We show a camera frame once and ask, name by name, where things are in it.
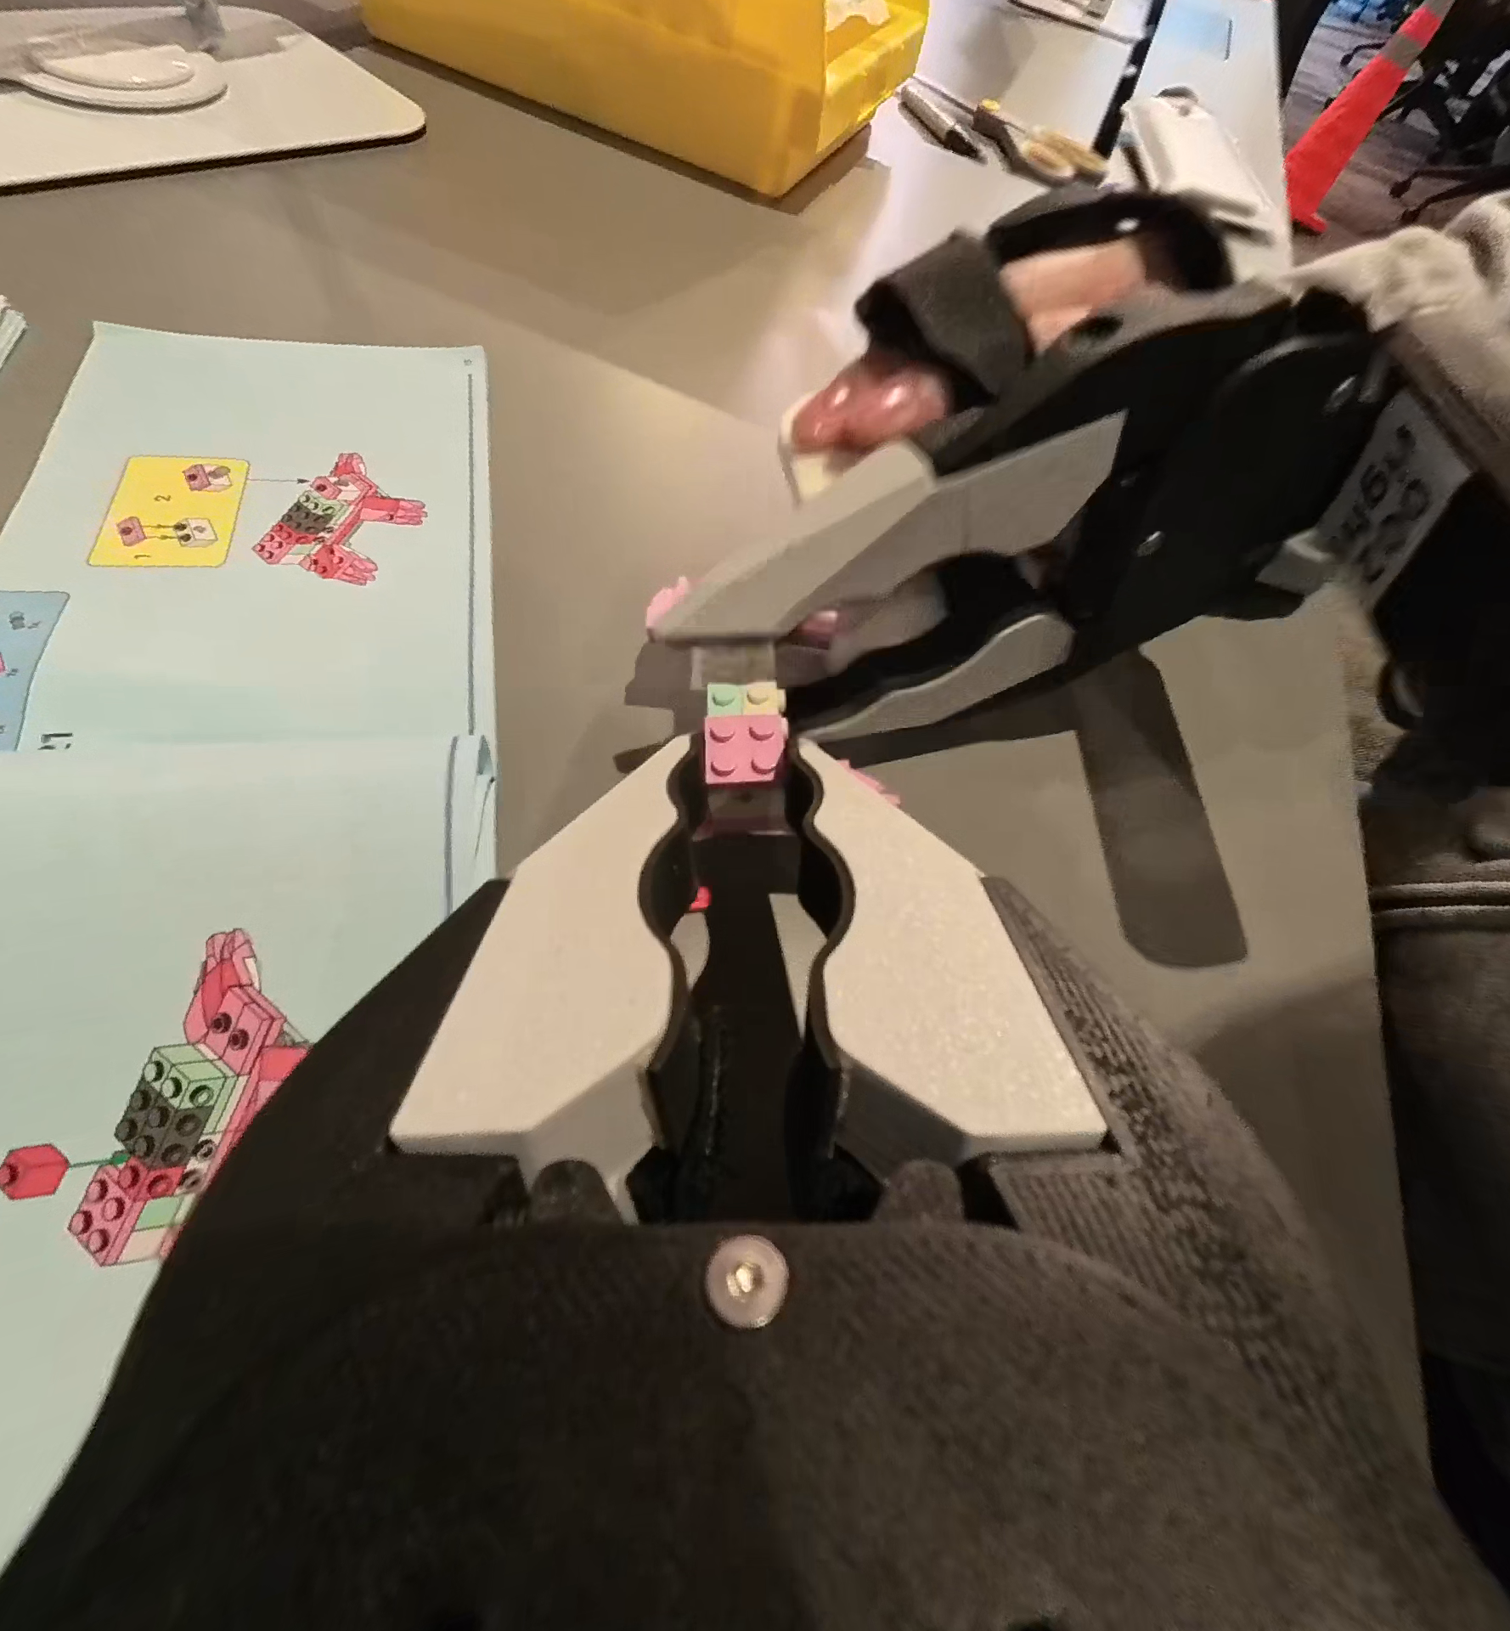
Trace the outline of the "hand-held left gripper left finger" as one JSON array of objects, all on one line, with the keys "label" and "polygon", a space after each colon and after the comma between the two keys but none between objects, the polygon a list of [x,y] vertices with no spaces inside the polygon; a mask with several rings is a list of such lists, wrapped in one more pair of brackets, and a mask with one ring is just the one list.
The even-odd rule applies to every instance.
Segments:
[{"label": "hand-held left gripper left finger", "polygon": [[673,736],[518,865],[391,1115],[397,1154],[509,1158],[523,1184],[578,1160],[628,1190],[664,1143],[647,1079],[689,1007],[695,790]]}]

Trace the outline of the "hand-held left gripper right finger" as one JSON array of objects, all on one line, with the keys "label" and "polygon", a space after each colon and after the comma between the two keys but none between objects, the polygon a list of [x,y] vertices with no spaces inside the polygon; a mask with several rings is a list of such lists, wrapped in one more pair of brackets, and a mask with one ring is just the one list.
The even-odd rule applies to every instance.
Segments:
[{"label": "hand-held left gripper right finger", "polygon": [[803,832],[842,881],[811,1003],[835,1143],[878,1182],[906,1160],[1098,1149],[1106,1123],[982,869],[817,743],[797,768]]}]

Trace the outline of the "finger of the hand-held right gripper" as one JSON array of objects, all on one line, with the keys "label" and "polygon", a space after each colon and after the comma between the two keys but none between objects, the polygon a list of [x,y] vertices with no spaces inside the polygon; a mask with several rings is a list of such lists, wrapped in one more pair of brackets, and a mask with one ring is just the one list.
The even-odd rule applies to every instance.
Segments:
[{"label": "finger of the hand-held right gripper", "polygon": [[1069,647],[1072,628],[1053,610],[951,616],[912,641],[870,647],[792,688],[787,720],[820,743],[940,726],[1056,673]]},{"label": "finger of the hand-held right gripper", "polygon": [[659,641],[784,641],[811,616],[885,600],[948,561],[1028,558],[1111,478],[1121,430],[1106,412],[951,478],[912,444],[885,444],[801,501],[784,537],[737,549],[664,609]]}]

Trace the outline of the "pink toy brick model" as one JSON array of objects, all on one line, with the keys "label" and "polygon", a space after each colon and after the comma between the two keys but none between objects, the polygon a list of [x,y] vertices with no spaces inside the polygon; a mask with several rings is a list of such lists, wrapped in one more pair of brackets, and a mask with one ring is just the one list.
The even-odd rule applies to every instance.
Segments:
[{"label": "pink toy brick model", "polygon": [[778,659],[732,647],[685,647],[703,699],[704,840],[779,840],[787,774],[787,695]]}]

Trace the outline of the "person's right hand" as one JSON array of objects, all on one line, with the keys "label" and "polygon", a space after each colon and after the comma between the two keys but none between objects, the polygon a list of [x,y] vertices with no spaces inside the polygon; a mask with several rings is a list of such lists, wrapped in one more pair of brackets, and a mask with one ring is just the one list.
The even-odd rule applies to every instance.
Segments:
[{"label": "person's right hand", "polygon": [[[1180,286],[1176,264],[1144,231],[1023,255],[998,268],[996,280],[1031,351],[1124,296]],[[797,454],[854,456],[944,419],[951,395],[937,370],[867,351],[794,411],[787,444]]]}]

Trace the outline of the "white plastic device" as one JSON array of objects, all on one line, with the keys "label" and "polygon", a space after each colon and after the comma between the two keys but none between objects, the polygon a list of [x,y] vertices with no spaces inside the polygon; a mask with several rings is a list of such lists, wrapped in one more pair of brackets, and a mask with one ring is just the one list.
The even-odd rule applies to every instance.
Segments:
[{"label": "white plastic device", "polygon": [[1293,252],[1274,119],[1243,122],[1199,94],[1168,84],[1127,99],[1121,146],[1152,194],[1173,194],[1271,255]]}]

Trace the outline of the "scissors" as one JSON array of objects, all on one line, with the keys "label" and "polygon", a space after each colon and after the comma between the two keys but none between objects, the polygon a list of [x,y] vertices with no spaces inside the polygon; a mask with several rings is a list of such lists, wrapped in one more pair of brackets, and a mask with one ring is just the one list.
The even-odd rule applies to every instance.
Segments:
[{"label": "scissors", "polygon": [[1023,125],[996,99],[971,105],[971,133],[982,138],[1012,173],[1045,189],[1103,186],[1106,160],[1072,138],[1045,125]]}]

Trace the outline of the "open light blue instruction booklet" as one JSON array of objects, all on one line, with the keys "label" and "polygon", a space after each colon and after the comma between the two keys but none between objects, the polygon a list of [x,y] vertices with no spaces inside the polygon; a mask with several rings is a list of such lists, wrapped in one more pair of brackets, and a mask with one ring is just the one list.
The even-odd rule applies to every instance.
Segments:
[{"label": "open light blue instruction booklet", "polygon": [[480,347],[96,323],[0,530],[0,1570],[238,1133],[495,868]]}]

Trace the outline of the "orange traffic cone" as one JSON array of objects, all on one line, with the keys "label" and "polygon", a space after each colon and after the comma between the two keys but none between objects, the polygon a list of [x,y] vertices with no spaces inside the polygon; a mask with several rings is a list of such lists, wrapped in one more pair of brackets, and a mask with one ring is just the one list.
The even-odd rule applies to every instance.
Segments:
[{"label": "orange traffic cone", "polygon": [[1371,62],[1362,62],[1362,69],[1337,94],[1337,99],[1321,112],[1314,112],[1309,129],[1293,145],[1281,160],[1281,190],[1289,223],[1297,231],[1326,231],[1326,220],[1319,212],[1326,194],[1348,169],[1361,145],[1371,138],[1424,49],[1439,38],[1447,9],[1447,0],[1424,0],[1406,9],[1406,17],[1384,41],[1384,49]]}]

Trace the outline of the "yellow plastic bin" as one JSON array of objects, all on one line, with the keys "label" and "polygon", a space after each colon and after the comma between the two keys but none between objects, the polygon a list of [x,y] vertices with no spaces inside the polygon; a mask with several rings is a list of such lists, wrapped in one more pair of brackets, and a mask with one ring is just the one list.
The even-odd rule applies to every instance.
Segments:
[{"label": "yellow plastic bin", "polygon": [[912,75],[931,4],[366,0],[377,46],[779,197]]}]

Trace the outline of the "white stand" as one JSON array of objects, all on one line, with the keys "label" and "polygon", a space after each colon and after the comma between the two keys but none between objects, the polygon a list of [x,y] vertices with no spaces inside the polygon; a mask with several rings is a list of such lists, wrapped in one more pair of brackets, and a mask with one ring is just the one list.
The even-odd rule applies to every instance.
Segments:
[{"label": "white stand", "polygon": [[0,84],[96,112],[185,112],[223,94],[217,64],[223,41],[213,0],[179,4],[171,15],[128,8],[114,21],[0,15]]}]

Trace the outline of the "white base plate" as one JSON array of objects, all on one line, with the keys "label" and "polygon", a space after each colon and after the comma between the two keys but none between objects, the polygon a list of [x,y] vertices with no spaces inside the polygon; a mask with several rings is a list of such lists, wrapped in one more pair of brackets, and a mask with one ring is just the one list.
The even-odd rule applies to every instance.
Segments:
[{"label": "white base plate", "polygon": [[[179,4],[0,4],[14,21],[114,21]],[[394,146],[426,119],[414,104],[359,69],[298,21],[270,8],[217,4],[229,41],[223,94],[185,112],[96,112],[0,84],[0,194],[231,169],[270,157]]]}]

